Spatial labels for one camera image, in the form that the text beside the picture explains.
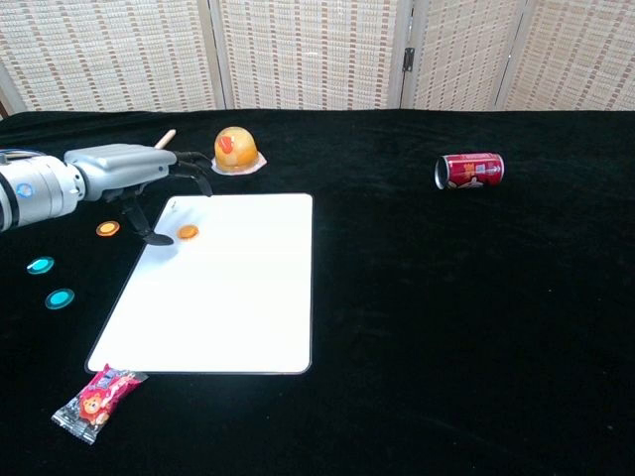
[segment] orange token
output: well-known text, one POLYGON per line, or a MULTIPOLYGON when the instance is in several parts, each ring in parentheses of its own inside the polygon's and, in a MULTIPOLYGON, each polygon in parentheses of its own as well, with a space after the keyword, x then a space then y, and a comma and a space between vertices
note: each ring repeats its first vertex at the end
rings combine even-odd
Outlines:
POLYGON ((112 236, 119 231, 121 226, 116 221, 104 221, 97 227, 96 233, 99 236, 112 236))
POLYGON ((198 234, 198 227, 196 225, 184 225, 179 228, 179 238, 182 240, 191 240, 198 234))

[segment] candy wrapper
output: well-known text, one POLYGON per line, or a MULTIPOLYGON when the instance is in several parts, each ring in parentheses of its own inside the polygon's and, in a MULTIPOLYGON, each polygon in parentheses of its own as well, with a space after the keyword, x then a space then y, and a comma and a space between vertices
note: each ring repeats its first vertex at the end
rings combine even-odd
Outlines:
POLYGON ((148 376, 141 372, 111 369, 108 364, 95 374, 70 402, 51 419, 79 439, 92 444, 119 401, 148 376))

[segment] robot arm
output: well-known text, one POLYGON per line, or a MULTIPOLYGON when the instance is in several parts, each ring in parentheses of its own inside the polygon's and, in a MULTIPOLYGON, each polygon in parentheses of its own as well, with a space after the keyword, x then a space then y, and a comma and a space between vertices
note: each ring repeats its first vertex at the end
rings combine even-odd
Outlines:
POLYGON ((194 179, 211 195, 210 160, 199 153, 111 144, 68 151, 64 162, 51 156, 7 161, 0 154, 0 231, 71 213, 81 200, 121 200, 147 243, 169 245, 172 239, 152 231, 136 198, 165 177, 194 179))

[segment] blue disc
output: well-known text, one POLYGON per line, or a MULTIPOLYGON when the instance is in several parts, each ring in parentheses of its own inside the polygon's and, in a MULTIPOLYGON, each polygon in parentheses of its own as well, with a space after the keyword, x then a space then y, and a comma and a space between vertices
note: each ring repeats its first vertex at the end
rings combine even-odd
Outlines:
POLYGON ((74 298, 75 293, 72 290, 55 290, 47 296, 45 305, 49 309, 61 309, 69 305, 74 298))
POLYGON ((30 275, 43 275, 44 273, 47 273, 55 263, 56 260, 50 256, 36 258, 27 266, 27 273, 30 275))

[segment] red soda can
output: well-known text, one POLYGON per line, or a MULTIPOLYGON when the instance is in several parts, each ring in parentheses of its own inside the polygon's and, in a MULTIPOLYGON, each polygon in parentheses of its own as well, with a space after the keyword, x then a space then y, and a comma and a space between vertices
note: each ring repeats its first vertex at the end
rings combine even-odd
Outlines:
POLYGON ((435 182, 439 189, 476 188, 497 185, 504 174, 505 164, 498 154, 457 154, 437 161, 435 182))

